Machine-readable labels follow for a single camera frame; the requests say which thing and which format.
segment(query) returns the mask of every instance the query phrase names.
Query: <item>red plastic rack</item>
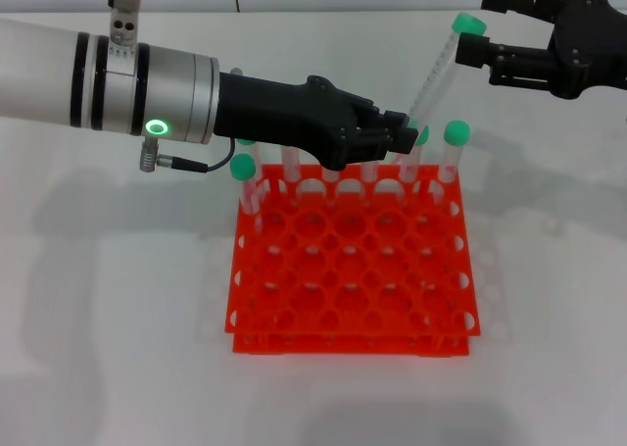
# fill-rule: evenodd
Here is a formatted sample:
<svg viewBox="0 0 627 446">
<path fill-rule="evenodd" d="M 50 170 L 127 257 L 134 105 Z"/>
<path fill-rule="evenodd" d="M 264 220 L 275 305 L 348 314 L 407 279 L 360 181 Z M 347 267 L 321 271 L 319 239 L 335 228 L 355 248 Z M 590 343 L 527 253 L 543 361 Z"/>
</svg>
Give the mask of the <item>red plastic rack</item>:
<svg viewBox="0 0 627 446">
<path fill-rule="evenodd" d="M 323 182 L 320 166 L 283 180 L 264 165 L 261 211 L 241 206 L 225 330 L 249 354 L 468 355 L 480 334 L 459 180 L 434 202 L 437 166 L 376 183 L 349 166 Z"/>
</svg>

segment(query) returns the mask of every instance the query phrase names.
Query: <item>black cable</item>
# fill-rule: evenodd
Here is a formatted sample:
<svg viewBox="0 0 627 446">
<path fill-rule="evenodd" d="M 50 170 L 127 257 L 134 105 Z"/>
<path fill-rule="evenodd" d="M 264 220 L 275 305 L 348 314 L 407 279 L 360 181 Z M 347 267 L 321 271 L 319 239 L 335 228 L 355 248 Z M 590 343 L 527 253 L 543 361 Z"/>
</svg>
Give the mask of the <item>black cable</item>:
<svg viewBox="0 0 627 446">
<path fill-rule="evenodd" d="M 194 172 L 194 173 L 214 172 L 217 169 L 220 169 L 224 167 L 226 164 L 228 164 L 230 160 L 233 158 L 233 155 L 235 154 L 235 138 L 230 137 L 230 139 L 231 139 L 231 145 L 230 145 L 230 150 L 228 151 L 228 154 L 226 155 L 226 157 L 224 157 L 215 165 L 209 166 L 207 164 L 203 164 L 202 162 L 195 162 L 193 160 L 187 160 L 181 157 L 172 157 L 170 168 L 173 170 L 183 170 L 185 172 Z"/>
</svg>

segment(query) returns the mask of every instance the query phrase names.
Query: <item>green cap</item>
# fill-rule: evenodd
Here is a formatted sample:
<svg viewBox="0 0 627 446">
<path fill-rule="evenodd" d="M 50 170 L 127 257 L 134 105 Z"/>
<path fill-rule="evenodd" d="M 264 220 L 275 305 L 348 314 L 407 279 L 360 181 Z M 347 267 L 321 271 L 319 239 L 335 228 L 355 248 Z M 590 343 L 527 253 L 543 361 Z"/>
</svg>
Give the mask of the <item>green cap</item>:
<svg viewBox="0 0 627 446">
<path fill-rule="evenodd" d="M 451 121 L 444 129 L 444 140 L 449 145 L 462 147 L 470 138 L 470 126 L 464 121 Z"/>
<path fill-rule="evenodd" d="M 429 139 L 429 126 L 426 125 L 424 129 L 422 130 L 422 132 L 420 133 L 420 135 L 418 136 L 418 138 L 415 140 L 415 145 L 424 145 L 427 143 L 428 139 Z"/>
<path fill-rule="evenodd" d="M 469 34 L 483 36 L 488 26 L 478 18 L 475 18 L 468 13 L 460 13 L 458 14 L 458 17 L 455 18 L 455 21 L 453 22 L 451 28 L 457 34 L 467 32 Z"/>
<path fill-rule="evenodd" d="M 246 181 L 255 176 L 255 161 L 248 154 L 237 154 L 231 159 L 229 166 L 231 168 L 231 176 L 238 181 Z"/>
</svg>

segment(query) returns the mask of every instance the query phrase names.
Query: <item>green light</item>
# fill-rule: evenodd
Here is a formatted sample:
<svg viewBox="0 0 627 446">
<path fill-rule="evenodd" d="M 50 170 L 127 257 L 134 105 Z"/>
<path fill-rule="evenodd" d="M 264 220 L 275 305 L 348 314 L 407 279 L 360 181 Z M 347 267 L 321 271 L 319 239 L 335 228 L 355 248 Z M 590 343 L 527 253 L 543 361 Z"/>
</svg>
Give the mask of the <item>green light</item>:
<svg viewBox="0 0 627 446">
<path fill-rule="evenodd" d="M 161 120 L 150 120 L 146 123 L 146 130 L 149 134 L 164 135 L 168 133 L 168 125 Z"/>
</svg>

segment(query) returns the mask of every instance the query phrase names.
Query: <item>robotic arm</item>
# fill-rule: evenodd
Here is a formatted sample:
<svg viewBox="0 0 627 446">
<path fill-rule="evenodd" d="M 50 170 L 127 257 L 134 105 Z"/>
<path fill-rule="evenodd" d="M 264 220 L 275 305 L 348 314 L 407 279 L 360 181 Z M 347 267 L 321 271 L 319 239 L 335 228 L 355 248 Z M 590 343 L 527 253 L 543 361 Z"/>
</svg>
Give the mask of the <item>robotic arm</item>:
<svg viewBox="0 0 627 446">
<path fill-rule="evenodd" d="M 456 62 L 490 66 L 491 84 L 547 90 L 563 99 L 597 85 L 627 89 L 627 16 L 607 0 L 483 0 L 481 8 L 555 25 L 547 49 L 462 34 Z"/>
<path fill-rule="evenodd" d="M 0 21 L 0 116 L 144 136 L 140 170 L 204 164 L 159 156 L 159 140 L 212 134 L 293 146 L 331 170 L 408 153 L 402 113 L 310 76 L 288 85 L 219 71 L 217 59 L 137 42 L 141 0 L 109 0 L 108 36 Z"/>
</svg>

